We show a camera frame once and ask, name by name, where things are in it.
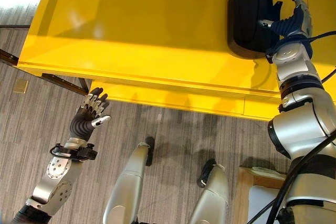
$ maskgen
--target black glove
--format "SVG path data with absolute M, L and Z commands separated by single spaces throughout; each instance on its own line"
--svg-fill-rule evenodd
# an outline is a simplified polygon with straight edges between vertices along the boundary
M 102 92 L 103 88 L 95 88 L 86 96 L 84 103 L 71 121 L 70 137 L 88 141 L 95 128 L 111 119 L 109 115 L 101 117 L 101 113 L 109 105 L 106 101 L 107 94 L 98 98 Z

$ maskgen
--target robot leg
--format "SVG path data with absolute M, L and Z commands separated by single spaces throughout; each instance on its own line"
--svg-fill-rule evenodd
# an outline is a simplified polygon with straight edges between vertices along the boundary
M 213 165 L 189 224 L 224 224 L 227 207 L 228 181 L 224 167 Z
M 151 159 L 153 145 L 154 139 L 148 137 L 146 143 L 140 143 L 133 151 L 111 193 L 103 216 L 104 224 L 137 222 L 144 167 L 150 165 L 148 159 Z

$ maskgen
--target black cable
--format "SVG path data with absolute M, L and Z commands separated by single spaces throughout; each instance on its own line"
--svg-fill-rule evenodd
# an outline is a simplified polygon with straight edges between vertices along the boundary
M 255 222 L 261 215 L 263 215 L 264 212 L 268 210 L 268 208 L 270 208 L 273 205 L 274 201 L 275 199 L 272 200 L 270 203 L 268 203 L 262 210 L 260 210 L 256 215 L 254 215 L 253 218 L 250 219 L 249 222 L 246 224 L 252 224 L 253 222 Z
M 326 77 L 324 77 L 321 82 L 324 83 L 324 82 L 328 81 L 335 73 L 336 73 L 336 68 L 330 74 L 328 74 Z
M 322 143 L 320 143 L 318 146 L 316 146 L 314 149 L 312 149 L 306 156 L 304 156 L 299 163 L 289 171 L 282 187 L 279 190 L 279 193 L 277 197 L 275 198 L 275 202 L 272 206 L 271 212 L 269 213 L 268 219 L 266 224 L 274 224 L 275 218 L 277 216 L 278 210 L 280 208 L 280 205 L 287 193 L 288 188 L 293 183 L 295 178 L 297 177 L 299 171 L 302 169 L 302 167 L 317 153 L 319 153 L 321 150 L 323 150 L 328 144 L 330 144 L 332 141 L 334 141 L 336 138 L 336 131 L 333 131 L 330 136 L 327 137 Z
M 303 39 L 302 42 L 313 42 L 316 39 L 323 38 L 323 37 L 330 36 L 330 35 L 336 35 L 336 31 L 328 31 L 326 33 L 320 34 L 320 35 L 315 36 L 315 37 L 311 37 L 311 38 L 308 38 L 308 39 Z

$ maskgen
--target black object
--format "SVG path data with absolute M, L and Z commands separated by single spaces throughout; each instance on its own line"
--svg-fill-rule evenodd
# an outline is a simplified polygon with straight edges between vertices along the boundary
M 65 148 L 59 143 L 55 145 L 55 147 L 50 149 L 50 154 L 54 157 L 66 158 L 76 161 L 84 161 L 84 160 L 95 160 L 97 156 L 97 152 L 93 150 L 93 144 L 87 144 L 87 147 L 79 147 L 78 150 Z M 61 156 L 56 153 L 70 154 L 69 157 Z
M 328 74 L 326 77 L 324 77 L 323 79 L 322 79 L 322 83 L 325 83 L 326 81 L 328 81 L 334 74 L 336 73 L 336 68 L 330 73 L 330 74 Z
M 293 206 L 299 206 L 299 205 L 323 207 L 324 202 L 323 200 L 319 200 L 319 199 L 294 199 L 288 202 L 286 207 L 293 207 Z
M 294 76 L 281 84 L 279 87 L 281 99 L 295 91 L 305 88 L 319 88 L 324 90 L 324 87 L 319 79 L 308 74 L 301 74 Z
M 295 224 L 293 209 L 291 207 L 281 208 L 277 220 L 280 224 Z
M 273 0 L 228 1 L 228 45 L 244 58 L 262 58 L 268 48 L 279 41 L 279 35 L 258 24 L 260 19 L 280 20 L 282 2 Z
M 292 169 L 302 157 L 295 158 L 289 169 Z M 299 174 L 319 174 L 322 176 L 326 176 L 332 179 L 336 179 L 336 158 L 318 154 L 314 156 L 304 168 L 301 169 Z
M 266 224 L 273 224 L 274 220 L 277 216 L 278 210 L 281 206 L 281 203 L 287 193 L 287 190 L 289 189 L 289 187 L 291 186 L 291 184 L 294 182 L 294 180 L 296 179 L 297 175 L 299 174 L 299 172 L 301 171 L 301 169 L 306 165 L 306 163 L 308 161 L 310 161 L 316 154 L 318 154 L 321 150 L 323 150 L 328 144 L 330 144 L 332 141 L 334 141 L 336 138 L 336 131 L 333 131 L 330 136 L 327 137 L 327 139 L 325 139 L 322 143 L 320 143 L 318 146 L 316 146 L 314 149 L 312 149 L 306 156 L 304 156 L 299 162 L 298 164 L 293 167 L 285 181 L 283 182 L 282 187 L 279 190 L 279 193 L 275 199 L 274 204 L 272 205 L 272 209 L 271 212 L 269 213 L 268 219 Z
M 204 188 L 205 184 L 208 181 L 210 172 L 212 171 L 212 169 L 214 168 L 214 165 L 216 165 L 216 160 L 214 158 L 209 159 L 205 165 L 202 168 L 202 173 L 200 175 L 200 177 L 197 180 L 197 184 L 200 188 Z
M 94 117 L 88 115 L 84 108 L 79 109 L 79 113 L 75 115 L 70 124 L 70 137 L 77 137 L 85 141 L 89 141 L 95 127 L 91 121 Z
M 88 91 L 83 89 L 82 87 L 79 87 L 71 82 L 68 82 L 62 78 L 59 78 L 58 76 L 50 73 L 43 73 L 40 77 L 41 79 L 44 79 L 46 81 L 49 81 L 57 86 L 60 86 L 62 88 L 65 88 L 67 90 L 73 91 L 78 94 L 87 95 Z
M 25 29 L 29 29 L 30 25 L 0 25 L 0 28 L 25 28 Z
M 145 143 L 150 146 L 148 149 L 148 155 L 147 155 L 147 161 L 146 161 L 146 166 L 151 166 L 153 162 L 153 152 L 154 152 L 154 147 L 155 147 L 155 139 L 152 138 L 151 136 L 147 137 L 145 140 Z
M 287 107 L 284 107 L 282 104 L 280 104 L 278 110 L 279 110 L 280 113 L 281 112 L 287 112 L 287 111 L 296 109 L 298 107 L 304 106 L 306 102 L 311 103 L 311 102 L 313 102 L 313 99 L 306 98 L 306 99 L 303 99 L 302 101 L 296 102 L 296 103 L 291 104 L 291 105 L 289 105 Z
M 283 147 L 283 145 L 279 141 L 277 133 L 275 132 L 275 129 L 274 129 L 273 120 L 268 122 L 267 130 L 268 130 L 269 138 L 271 139 L 273 145 L 275 146 L 275 149 L 278 152 L 280 152 L 282 155 L 290 158 L 289 153 L 286 151 L 286 149 Z
M 51 216 L 47 215 L 45 212 L 32 206 L 25 205 L 19 212 L 17 212 L 11 223 L 47 224 L 50 219 Z

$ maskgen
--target robotic hand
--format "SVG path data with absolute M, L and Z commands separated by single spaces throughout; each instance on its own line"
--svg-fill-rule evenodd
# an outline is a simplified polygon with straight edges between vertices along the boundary
M 42 180 L 16 214 L 12 223 L 48 223 L 51 217 L 70 197 L 72 186 L 80 175 L 82 163 L 96 158 L 94 145 L 87 141 L 93 130 L 111 119 L 101 113 L 109 105 L 107 94 L 99 95 L 103 88 L 95 88 L 88 94 L 70 124 L 70 139 L 64 146 L 56 144 L 50 150 L 54 156 L 47 166 Z
M 335 106 L 310 60 L 312 49 L 307 39 L 312 32 L 310 14 L 303 0 L 293 1 L 296 7 L 289 19 L 259 21 L 284 36 L 266 55 L 277 66 L 281 93 L 280 114 L 269 122 L 268 133 L 277 151 L 291 159 L 291 170 L 336 130 Z M 285 207 L 279 212 L 280 224 L 333 223 L 335 188 L 336 143 L 332 142 L 300 170 L 285 199 Z

